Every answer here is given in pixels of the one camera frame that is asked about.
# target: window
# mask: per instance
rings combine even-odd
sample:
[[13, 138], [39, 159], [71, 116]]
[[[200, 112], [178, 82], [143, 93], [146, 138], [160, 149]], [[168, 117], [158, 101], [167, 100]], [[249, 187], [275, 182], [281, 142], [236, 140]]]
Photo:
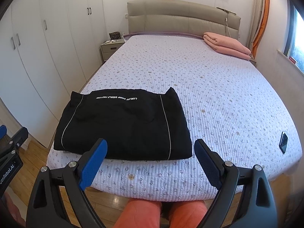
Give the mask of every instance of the window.
[[304, 73], [304, 20], [293, 5], [285, 55]]

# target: black phone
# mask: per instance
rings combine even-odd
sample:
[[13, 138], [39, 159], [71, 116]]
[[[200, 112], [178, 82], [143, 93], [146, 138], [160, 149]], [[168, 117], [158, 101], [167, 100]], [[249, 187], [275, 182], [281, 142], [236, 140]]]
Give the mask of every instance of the black phone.
[[287, 141], [288, 141], [288, 137], [285, 134], [285, 132], [283, 131], [282, 135], [281, 135], [281, 141], [280, 141], [280, 144], [279, 144], [279, 147], [280, 147], [282, 153], [286, 152]]

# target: white power cord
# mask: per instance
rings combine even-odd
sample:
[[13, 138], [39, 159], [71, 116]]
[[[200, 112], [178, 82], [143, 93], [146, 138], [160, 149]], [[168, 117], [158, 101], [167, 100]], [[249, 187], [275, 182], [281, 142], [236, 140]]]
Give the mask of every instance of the white power cord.
[[228, 32], [229, 32], [229, 37], [231, 37], [231, 36], [230, 36], [230, 31], [229, 31], [229, 27], [228, 27], [228, 21], [227, 21], [227, 12], [226, 12], [226, 9], [225, 9], [225, 5], [224, 5], [224, 3], [223, 3], [223, 0], [222, 0], [222, 4], [223, 4], [224, 10], [225, 10], [225, 17], [226, 17], [226, 25], [227, 25], [227, 28], [228, 28]]

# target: nightstand drawer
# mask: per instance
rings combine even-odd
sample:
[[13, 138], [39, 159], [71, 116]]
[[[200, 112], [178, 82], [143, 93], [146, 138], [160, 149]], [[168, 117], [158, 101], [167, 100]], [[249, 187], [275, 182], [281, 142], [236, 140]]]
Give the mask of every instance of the nightstand drawer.
[[108, 60], [115, 52], [109, 52], [109, 53], [104, 53], [103, 54], [103, 60], [106, 61]]
[[119, 44], [109, 44], [109, 45], [102, 45], [102, 52], [103, 53], [109, 53], [109, 52], [115, 52], [117, 51], [124, 43]]

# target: curtain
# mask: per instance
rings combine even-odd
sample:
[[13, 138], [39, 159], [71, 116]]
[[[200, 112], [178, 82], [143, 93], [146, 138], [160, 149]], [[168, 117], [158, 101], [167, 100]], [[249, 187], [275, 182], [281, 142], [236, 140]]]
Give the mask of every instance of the curtain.
[[265, 0], [265, 3], [264, 3], [264, 13], [263, 13], [263, 18], [262, 18], [262, 22], [260, 24], [260, 28], [259, 28], [259, 31], [253, 41], [253, 49], [252, 49], [252, 55], [253, 57], [255, 58], [256, 56], [256, 53], [257, 53], [257, 47], [259, 46], [259, 43], [262, 39], [262, 36], [264, 34], [264, 31], [265, 31], [265, 28], [266, 28], [266, 25], [267, 25], [267, 20], [268, 20], [268, 14], [269, 14], [269, 3], [270, 3], [270, 0]]
[[263, 12], [264, 0], [253, 0], [251, 23], [246, 43], [246, 47], [250, 49], [250, 51], [252, 51], [253, 49], [253, 42], [256, 39], [257, 34], [259, 32], [259, 28], [261, 26]]

